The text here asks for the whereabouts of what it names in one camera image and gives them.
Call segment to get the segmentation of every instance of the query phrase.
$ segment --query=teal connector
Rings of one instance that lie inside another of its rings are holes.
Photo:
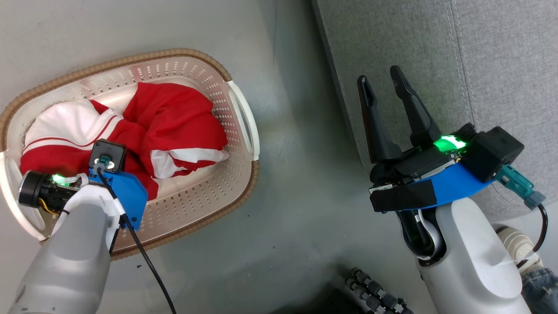
[[[101,163],[101,164],[103,164],[103,165],[105,165],[105,166],[108,166],[109,163],[110,163],[110,157],[109,157],[109,156],[101,156],[101,157],[99,158],[99,163]]]
[[[533,191],[535,185],[510,165],[504,165],[494,179],[521,197],[531,210],[546,199],[541,193]]]

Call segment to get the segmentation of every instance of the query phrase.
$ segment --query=white shoe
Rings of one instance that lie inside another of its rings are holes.
[[[516,261],[516,265],[525,259],[535,247],[533,241],[527,235],[515,228],[506,227],[498,232],[498,237],[509,255]],[[519,268],[519,273],[523,276],[537,268],[543,267],[540,256],[537,253],[533,253],[527,258],[527,262]]]

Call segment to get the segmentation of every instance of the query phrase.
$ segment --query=gray floor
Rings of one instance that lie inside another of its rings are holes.
[[[372,212],[309,3],[4,1],[0,46],[1,106],[70,71],[172,47],[212,55],[243,90],[262,143],[253,196],[149,252],[179,313],[288,313],[354,266],[415,313],[435,312],[395,216]],[[2,210],[0,312],[39,248]],[[99,313],[168,312],[140,256],[112,264]]]

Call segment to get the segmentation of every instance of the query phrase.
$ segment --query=gray fabric surface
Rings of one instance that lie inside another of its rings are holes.
[[[316,0],[360,158],[367,170],[356,80],[378,97],[392,140],[410,128],[389,76],[399,65],[441,130],[496,125],[525,144],[514,166],[556,200],[558,186],[558,3],[512,0]],[[494,184],[474,196],[491,221],[524,215],[522,201]]]

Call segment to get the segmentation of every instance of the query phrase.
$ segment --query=white plastic basket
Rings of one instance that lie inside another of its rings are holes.
[[[17,195],[25,133],[50,106],[73,99],[94,99],[122,112],[138,82],[193,87],[214,103],[214,115],[227,133],[230,158],[187,176],[160,180],[157,199],[149,201],[137,231],[146,249],[195,231],[238,208],[251,194],[259,171],[259,137],[250,107],[229,73],[215,59],[191,49],[137,55],[68,74],[17,97],[0,117],[0,189],[21,226],[47,239],[55,216],[20,206]],[[127,230],[119,233],[113,259],[137,253]]]

